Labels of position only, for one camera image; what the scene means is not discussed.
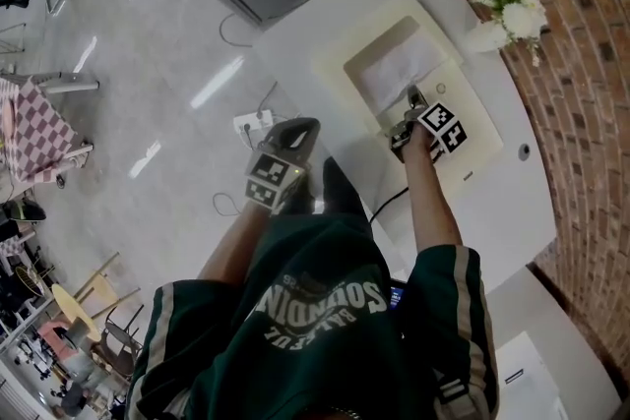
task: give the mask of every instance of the sticker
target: sticker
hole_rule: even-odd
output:
[[[442,145],[452,153],[468,138],[462,123],[457,121],[442,135]]]
[[[431,155],[431,161],[435,163],[441,156],[444,154],[444,147],[439,141],[434,141],[429,148],[429,153]]]
[[[251,176],[279,187],[288,172],[288,164],[275,157],[261,154],[251,171]]]
[[[265,207],[272,208],[276,200],[276,191],[267,188],[262,184],[257,184],[253,180],[247,180],[245,187],[245,196],[254,202],[258,202]]]
[[[436,101],[422,113],[418,121],[422,123],[429,132],[438,134],[454,117],[455,114],[446,108],[442,102]]]

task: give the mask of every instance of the black pants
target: black pants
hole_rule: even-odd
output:
[[[304,177],[284,203],[280,215],[311,214],[314,209],[315,199],[308,190],[308,178]],[[324,163],[324,213],[352,213],[367,223],[358,193],[331,157]]]

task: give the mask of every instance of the flowers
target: flowers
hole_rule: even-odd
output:
[[[544,6],[540,0],[471,0],[488,6],[493,11],[493,25],[484,33],[497,42],[497,46],[525,40],[532,53],[532,64],[537,67],[540,58],[537,54],[540,31],[547,24]]]

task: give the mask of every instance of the round table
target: round table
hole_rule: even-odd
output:
[[[100,341],[100,330],[98,330],[95,321],[71,294],[61,285],[55,283],[52,286],[52,295],[70,324],[73,324],[77,319],[81,319],[88,327],[88,338],[92,341]]]

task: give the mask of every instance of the smartphone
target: smartphone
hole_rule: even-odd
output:
[[[403,293],[405,292],[406,285],[407,284],[405,282],[392,278],[392,297],[390,299],[390,309],[394,310],[399,304],[399,302],[403,298]]]

